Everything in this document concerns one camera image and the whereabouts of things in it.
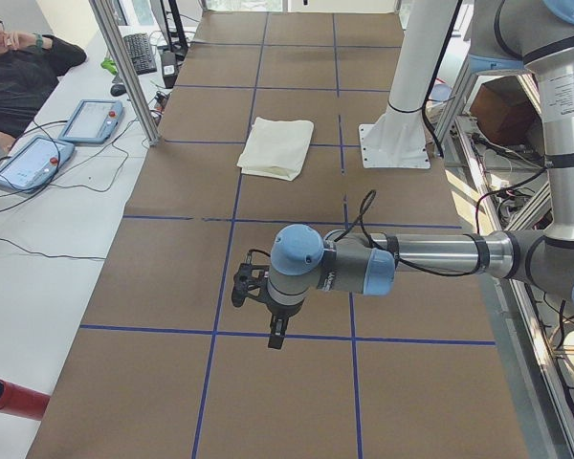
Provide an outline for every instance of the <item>black shirt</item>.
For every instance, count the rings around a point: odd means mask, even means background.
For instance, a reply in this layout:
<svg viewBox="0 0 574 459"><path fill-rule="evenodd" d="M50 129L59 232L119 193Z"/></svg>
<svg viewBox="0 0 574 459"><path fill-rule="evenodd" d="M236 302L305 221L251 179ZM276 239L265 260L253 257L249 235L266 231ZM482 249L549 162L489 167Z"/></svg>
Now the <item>black shirt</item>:
<svg viewBox="0 0 574 459"><path fill-rule="evenodd" d="M50 37L51 50L35 46L0 55L0 131L17 137L58 84L57 77L82 64L87 55L77 45Z"/></svg>

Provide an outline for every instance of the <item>metal pole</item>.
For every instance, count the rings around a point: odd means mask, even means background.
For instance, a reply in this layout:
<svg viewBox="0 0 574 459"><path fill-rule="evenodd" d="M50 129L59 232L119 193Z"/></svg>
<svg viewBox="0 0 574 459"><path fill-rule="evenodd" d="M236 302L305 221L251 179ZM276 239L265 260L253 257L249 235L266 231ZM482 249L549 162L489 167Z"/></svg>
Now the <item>metal pole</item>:
<svg viewBox="0 0 574 459"><path fill-rule="evenodd" d="M160 134L149 112L143 88L141 88L141 83L138 81L134 65L125 49L119 26L113 17L111 2L110 0L89 0L89 4L94 11L99 29L104 36L108 52L119 69L119 75L130 97L134 112L136 112L136 116L143 127L144 134L149 144L155 145L160 139Z"/></svg>
<svg viewBox="0 0 574 459"><path fill-rule="evenodd" d="M360 125L364 167L430 168L420 107L458 5L414 2L386 111L376 123Z"/></svg>
<svg viewBox="0 0 574 459"><path fill-rule="evenodd" d="M470 70L470 59L466 57L459 69L457 80L451 93L451 98L445 104L436 125L436 137L443 143L451 130L457 116L461 115L472 93L478 76Z"/></svg>

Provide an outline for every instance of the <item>white desk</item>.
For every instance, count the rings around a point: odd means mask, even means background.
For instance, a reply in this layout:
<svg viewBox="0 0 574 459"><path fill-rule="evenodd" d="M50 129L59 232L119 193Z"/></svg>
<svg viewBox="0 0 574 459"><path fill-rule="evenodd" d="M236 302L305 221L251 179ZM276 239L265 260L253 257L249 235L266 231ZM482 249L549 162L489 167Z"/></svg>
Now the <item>white desk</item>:
<svg viewBox="0 0 574 459"><path fill-rule="evenodd" d="M88 61L62 79L36 116L36 122L67 120L82 98L112 98L109 90L113 77L99 66L106 54L100 34L86 52ZM157 91L153 83L163 86L161 72L141 76L147 100ZM127 95L119 99L125 106L125 115L117 135L135 118ZM61 128L59 125L47 131L57 136ZM97 193L85 188L49 187L29 203L0 213L0 237L49 254L106 256L146 155L147 142L137 122L117 141L117 146L130 156L110 190ZM106 188L125 156L110 146L68 172L99 149L78 147L55 183ZM2 198L0 208L23 199L25 196ZM0 242L1 379L40 392L53 392L101 267L100 261L27 255ZM0 459L25 457L38 426L37 421L0 414Z"/></svg>

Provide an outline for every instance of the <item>red cylinder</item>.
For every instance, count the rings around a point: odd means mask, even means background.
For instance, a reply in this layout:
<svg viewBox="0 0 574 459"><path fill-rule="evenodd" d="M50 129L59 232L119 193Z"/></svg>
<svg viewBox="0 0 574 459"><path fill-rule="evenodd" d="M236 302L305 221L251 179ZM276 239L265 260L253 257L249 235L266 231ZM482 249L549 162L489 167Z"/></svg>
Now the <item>red cylinder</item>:
<svg viewBox="0 0 574 459"><path fill-rule="evenodd" d="M40 421L50 397L27 387L0 380L0 412Z"/></svg>

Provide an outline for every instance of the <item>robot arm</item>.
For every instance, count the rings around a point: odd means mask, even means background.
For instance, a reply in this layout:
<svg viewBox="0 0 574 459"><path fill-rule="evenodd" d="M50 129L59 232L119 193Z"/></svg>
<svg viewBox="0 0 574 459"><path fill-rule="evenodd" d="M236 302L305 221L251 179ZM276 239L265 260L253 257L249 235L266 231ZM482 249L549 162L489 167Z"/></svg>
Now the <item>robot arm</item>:
<svg viewBox="0 0 574 459"><path fill-rule="evenodd" d="M300 310L309 289L386 295L396 270L488 273L574 302L574 0L477 1L473 21L475 72L527 68L536 75L553 224L545 231L487 236L337 230L324 238L303 225L287 227L276 237L270 265L253 265L249 254L234 276L234 306L248 297L272 313L269 347L280 349L289 318Z"/></svg>
<svg viewBox="0 0 574 459"><path fill-rule="evenodd" d="M269 347L281 348L289 318L310 289L386 295L396 271L488 273L574 301L574 251L545 244L540 230L488 236L372 233L370 240L343 234L338 229L321 237L310 227L291 225L276 236L270 265L253 265L250 254L240 265L232 303L240 307L248 297L266 304L272 313Z"/></svg>

